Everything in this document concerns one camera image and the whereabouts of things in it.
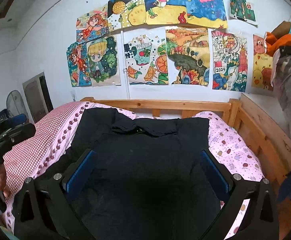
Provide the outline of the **person's left hand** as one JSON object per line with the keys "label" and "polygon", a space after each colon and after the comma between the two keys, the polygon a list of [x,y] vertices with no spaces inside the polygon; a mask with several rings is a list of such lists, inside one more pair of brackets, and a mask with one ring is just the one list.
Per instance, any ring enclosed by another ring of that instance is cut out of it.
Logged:
{"label": "person's left hand", "polygon": [[5,198],[8,198],[11,195],[10,188],[7,186],[6,169],[3,164],[0,165],[0,191]]}

